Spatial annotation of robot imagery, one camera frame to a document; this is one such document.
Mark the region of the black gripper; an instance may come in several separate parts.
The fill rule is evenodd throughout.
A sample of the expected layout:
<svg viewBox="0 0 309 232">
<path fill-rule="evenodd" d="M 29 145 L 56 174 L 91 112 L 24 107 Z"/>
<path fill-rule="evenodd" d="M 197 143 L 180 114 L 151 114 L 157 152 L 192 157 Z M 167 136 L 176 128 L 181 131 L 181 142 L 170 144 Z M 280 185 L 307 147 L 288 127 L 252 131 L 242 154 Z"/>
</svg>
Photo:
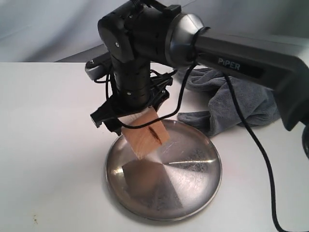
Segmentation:
<svg viewBox="0 0 309 232">
<path fill-rule="evenodd" d="M 114 117 L 115 114 L 134 114 L 143 111 L 147 107 L 153 107 L 156 111 L 161 104 L 169 98 L 167 86 L 173 84 L 173 73 L 154 73 L 154 76 L 141 75 L 138 80 L 146 80 L 146 86 L 140 89 L 120 88 L 116 75 L 111 74 L 112 95 L 90 117 L 96 128 L 105 125 L 110 132 L 121 135 L 121 123 Z"/>
</svg>

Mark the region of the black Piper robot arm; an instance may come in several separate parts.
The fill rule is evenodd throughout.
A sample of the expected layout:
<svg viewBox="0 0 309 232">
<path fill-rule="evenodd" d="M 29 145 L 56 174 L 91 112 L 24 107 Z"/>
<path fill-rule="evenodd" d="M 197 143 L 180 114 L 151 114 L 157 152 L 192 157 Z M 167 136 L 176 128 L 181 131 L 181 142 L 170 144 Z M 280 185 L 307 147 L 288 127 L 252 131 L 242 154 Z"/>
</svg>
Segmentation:
<svg viewBox="0 0 309 232">
<path fill-rule="evenodd" d="M 106 77 L 112 95 L 91 114 L 111 132 L 120 118 L 147 107 L 158 109 L 169 97 L 171 74 L 151 77 L 151 62 L 173 68 L 205 65 L 273 91 L 284 127 L 309 124 L 309 44 L 300 39 L 216 32 L 181 6 L 130 0 L 98 21 L 108 49 L 85 66 L 91 80 Z"/>
</svg>

